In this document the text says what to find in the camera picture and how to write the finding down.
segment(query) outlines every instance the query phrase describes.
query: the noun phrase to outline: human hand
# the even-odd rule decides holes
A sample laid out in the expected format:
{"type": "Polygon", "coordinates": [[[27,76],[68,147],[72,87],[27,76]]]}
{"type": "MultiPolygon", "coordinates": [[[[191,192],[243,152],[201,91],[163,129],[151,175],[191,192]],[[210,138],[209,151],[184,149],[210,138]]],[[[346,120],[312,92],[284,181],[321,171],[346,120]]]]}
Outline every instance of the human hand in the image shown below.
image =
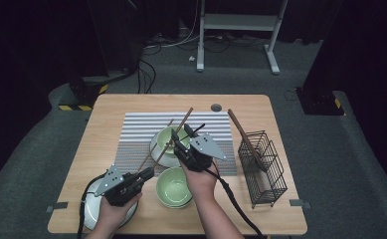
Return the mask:
{"type": "Polygon", "coordinates": [[[100,200],[99,217],[94,230],[86,238],[111,238],[121,223],[125,220],[128,210],[139,200],[142,193],[131,198],[124,206],[111,206],[103,197],[100,200]]]}
{"type": "MultiPolygon", "coordinates": [[[[213,160],[214,163],[212,163],[208,169],[214,173],[217,173],[217,168],[215,167],[216,162],[215,159],[213,160]]],[[[195,201],[214,198],[214,190],[217,179],[213,175],[206,171],[196,172],[189,170],[181,160],[180,165],[186,174],[187,185],[195,201]]]]}

